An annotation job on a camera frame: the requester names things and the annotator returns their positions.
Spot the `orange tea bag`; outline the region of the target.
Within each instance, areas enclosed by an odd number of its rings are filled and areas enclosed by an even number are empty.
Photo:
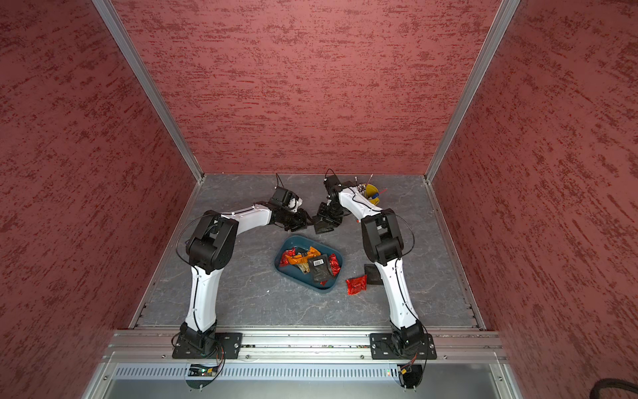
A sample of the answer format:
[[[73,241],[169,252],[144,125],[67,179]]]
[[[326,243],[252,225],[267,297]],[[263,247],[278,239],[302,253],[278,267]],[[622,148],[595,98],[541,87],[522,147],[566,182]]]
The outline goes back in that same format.
[[[322,254],[315,249],[314,247],[310,247],[310,249],[305,253],[297,253],[294,257],[290,259],[291,265],[304,264],[308,263],[309,259],[313,259],[315,257],[321,256]]]

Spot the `red tea bag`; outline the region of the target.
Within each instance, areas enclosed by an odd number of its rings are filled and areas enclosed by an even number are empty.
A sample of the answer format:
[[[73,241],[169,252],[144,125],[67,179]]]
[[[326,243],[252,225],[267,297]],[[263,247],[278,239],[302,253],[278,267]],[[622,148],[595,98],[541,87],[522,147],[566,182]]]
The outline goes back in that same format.
[[[290,259],[297,254],[295,248],[284,250],[279,261],[279,267],[285,267],[290,264]]]
[[[330,263],[331,274],[332,274],[332,276],[334,278],[336,278],[338,276],[338,274],[340,274],[342,267],[341,267],[340,262],[339,262],[339,260],[338,260],[338,258],[337,258],[337,256],[335,254],[331,254],[329,256],[329,263]]]
[[[360,294],[360,292],[367,290],[366,275],[347,279],[346,283],[347,283],[347,294],[350,296]]]

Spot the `black yellow oolong tea bag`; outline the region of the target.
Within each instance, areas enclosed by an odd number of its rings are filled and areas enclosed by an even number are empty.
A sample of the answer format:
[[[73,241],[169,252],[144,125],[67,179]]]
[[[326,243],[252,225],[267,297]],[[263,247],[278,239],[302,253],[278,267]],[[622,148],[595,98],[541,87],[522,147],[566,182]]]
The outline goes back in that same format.
[[[297,264],[297,267],[304,273],[304,274],[309,274],[310,273],[310,268],[308,263],[304,263],[304,264]]]

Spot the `black tea bag with label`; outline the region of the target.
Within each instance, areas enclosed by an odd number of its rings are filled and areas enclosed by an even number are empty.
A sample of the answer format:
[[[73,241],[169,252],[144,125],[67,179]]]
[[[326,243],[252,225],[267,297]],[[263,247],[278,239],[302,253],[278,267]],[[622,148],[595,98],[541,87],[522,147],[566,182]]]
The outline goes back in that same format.
[[[327,255],[322,254],[321,256],[309,259],[308,265],[314,283],[325,284],[333,278],[330,271],[329,257]]]

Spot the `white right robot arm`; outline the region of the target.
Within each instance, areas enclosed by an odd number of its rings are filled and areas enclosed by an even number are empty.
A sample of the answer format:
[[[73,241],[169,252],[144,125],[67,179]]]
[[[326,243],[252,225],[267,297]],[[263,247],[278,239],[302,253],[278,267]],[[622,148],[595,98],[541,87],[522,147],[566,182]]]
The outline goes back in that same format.
[[[347,210],[362,228],[362,243],[380,273],[390,309],[393,350],[402,357],[414,354],[426,341],[425,329],[411,302],[403,271],[404,241],[392,209],[372,204],[355,186],[341,183],[327,188],[327,206]]]

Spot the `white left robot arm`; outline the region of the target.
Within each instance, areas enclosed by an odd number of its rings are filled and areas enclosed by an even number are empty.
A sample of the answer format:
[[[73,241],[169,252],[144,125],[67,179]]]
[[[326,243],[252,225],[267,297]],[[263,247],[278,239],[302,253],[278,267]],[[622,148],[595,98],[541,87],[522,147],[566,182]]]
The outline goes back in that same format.
[[[237,237],[251,229],[277,225],[285,231],[304,229],[312,217],[300,207],[288,208],[266,202],[249,208],[219,213],[206,211],[185,244],[191,267],[189,310],[180,326],[179,338],[201,352],[214,340],[217,325],[216,299],[224,268],[231,261]]]

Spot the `teal storage box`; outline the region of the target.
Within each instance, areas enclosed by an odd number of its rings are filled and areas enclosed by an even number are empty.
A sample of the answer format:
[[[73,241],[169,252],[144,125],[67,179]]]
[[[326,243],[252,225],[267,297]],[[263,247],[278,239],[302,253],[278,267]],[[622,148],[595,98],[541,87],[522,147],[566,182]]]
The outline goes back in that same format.
[[[342,255],[325,244],[301,235],[287,238],[273,261],[284,277],[320,293],[330,292],[344,268]]]

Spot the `yellow pen cup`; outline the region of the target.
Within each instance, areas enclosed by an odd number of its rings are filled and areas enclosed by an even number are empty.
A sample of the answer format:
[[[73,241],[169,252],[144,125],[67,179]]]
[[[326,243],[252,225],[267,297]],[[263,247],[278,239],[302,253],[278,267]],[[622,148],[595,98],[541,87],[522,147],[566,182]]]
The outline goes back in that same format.
[[[360,193],[373,205],[380,203],[380,191],[372,184],[359,186]]]

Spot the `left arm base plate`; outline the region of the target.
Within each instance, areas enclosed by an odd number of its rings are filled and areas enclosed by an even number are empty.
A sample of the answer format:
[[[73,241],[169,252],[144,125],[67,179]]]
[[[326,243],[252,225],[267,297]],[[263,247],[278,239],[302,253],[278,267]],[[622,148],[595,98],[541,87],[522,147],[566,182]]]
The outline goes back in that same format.
[[[179,332],[173,345],[173,359],[188,360],[235,360],[239,356],[243,335],[240,332],[214,332],[200,334],[197,332]]]

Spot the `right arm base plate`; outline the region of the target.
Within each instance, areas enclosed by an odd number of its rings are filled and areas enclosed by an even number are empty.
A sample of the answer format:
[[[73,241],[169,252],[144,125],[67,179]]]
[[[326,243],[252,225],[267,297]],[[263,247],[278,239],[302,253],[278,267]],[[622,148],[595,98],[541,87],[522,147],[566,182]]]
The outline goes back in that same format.
[[[438,355],[433,336],[426,333],[418,343],[401,345],[391,333],[372,333],[369,336],[373,360],[436,360]]]

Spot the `aluminium front rail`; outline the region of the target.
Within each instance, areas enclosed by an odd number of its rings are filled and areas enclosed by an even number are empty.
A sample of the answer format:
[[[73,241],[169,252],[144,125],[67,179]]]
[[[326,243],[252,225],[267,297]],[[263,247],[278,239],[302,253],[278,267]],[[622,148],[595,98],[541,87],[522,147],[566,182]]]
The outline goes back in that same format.
[[[102,362],[175,362],[173,328],[116,330]],[[229,362],[364,363],[404,362],[390,350],[388,329],[372,327],[219,327],[219,334],[240,334],[226,342]],[[429,328],[430,362],[438,364],[508,364],[498,332],[479,329]]]

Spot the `aluminium corner post left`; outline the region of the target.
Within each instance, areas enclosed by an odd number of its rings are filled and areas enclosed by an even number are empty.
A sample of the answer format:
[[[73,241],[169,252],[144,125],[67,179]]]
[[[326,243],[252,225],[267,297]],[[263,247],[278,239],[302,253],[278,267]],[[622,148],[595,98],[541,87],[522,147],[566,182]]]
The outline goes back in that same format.
[[[159,116],[159,119],[168,131],[172,141],[179,151],[179,154],[181,154],[183,160],[189,167],[194,179],[198,184],[201,184],[205,178],[204,171],[199,162],[196,160],[194,153],[191,151],[186,139],[179,129],[177,121],[172,116],[168,105],[151,77],[141,55],[131,40],[130,35],[126,31],[126,28],[112,1],[92,0],[91,2],[95,6],[101,20],[106,25],[106,28],[115,40],[116,45],[124,56],[126,62],[136,76],[137,81],[151,102],[156,114]]]

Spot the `aluminium corner post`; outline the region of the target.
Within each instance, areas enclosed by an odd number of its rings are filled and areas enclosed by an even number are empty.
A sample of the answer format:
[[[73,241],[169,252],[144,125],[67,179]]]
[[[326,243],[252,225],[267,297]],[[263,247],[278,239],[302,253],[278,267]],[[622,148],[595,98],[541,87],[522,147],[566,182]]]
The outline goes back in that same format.
[[[179,154],[181,154],[183,160],[189,167],[194,179],[198,184],[201,184],[205,178],[204,171],[199,162],[196,160],[194,153],[191,151],[186,139],[179,129],[177,121],[172,116],[168,105],[151,77],[141,55],[131,40],[130,35],[126,31],[126,28],[112,1],[92,0],[91,2],[95,6],[101,20],[106,25],[106,28],[115,40],[116,45],[124,56],[126,62],[136,76],[137,81],[151,102],[156,114],[159,116],[159,119],[168,131],[172,141],[179,151]]]
[[[503,40],[508,26],[510,25],[519,5],[519,0],[503,0],[500,3],[485,40],[483,41],[483,45],[475,60],[475,64],[473,65],[467,82],[465,83],[460,99],[458,100],[455,110],[450,118],[450,122],[445,129],[440,144],[438,145],[425,173],[425,181],[427,183],[431,184],[434,182],[435,176],[439,171],[453,140],[455,139],[458,129],[460,129],[465,118],[465,114],[470,109],[470,105],[476,95],[476,92],[488,71],[491,61],[493,60],[493,57],[496,54],[496,51],[498,50],[498,47]]]

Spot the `aluminium corner post right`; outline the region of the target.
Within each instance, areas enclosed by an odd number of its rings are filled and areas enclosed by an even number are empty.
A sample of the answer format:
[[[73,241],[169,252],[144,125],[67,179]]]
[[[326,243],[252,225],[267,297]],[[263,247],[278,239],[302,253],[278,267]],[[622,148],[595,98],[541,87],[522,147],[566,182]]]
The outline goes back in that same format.
[[[455,110],[450,118],[450,122],[445,129],[440,144],[438,145],[425,173],[425,181],[427,183],[431,184],[434,182],[435,176],[439,171],[453,140],[455,139],[458,129],[460,129],[465,118],[465,114],[470,109],[470,105],[476,95],[476,92],[488,71],[491,61],[493,60],[493,57],[496,54],[496,51],[498,50],[498,47],[503,40],[508,26],[510,25],[519,5],[519,0],[503,0],[500,3],[485,40],[483,41],[483,45],[475,60],[475,64],[473,65],[467,82],[465,83],[460,99],[458,100]]]

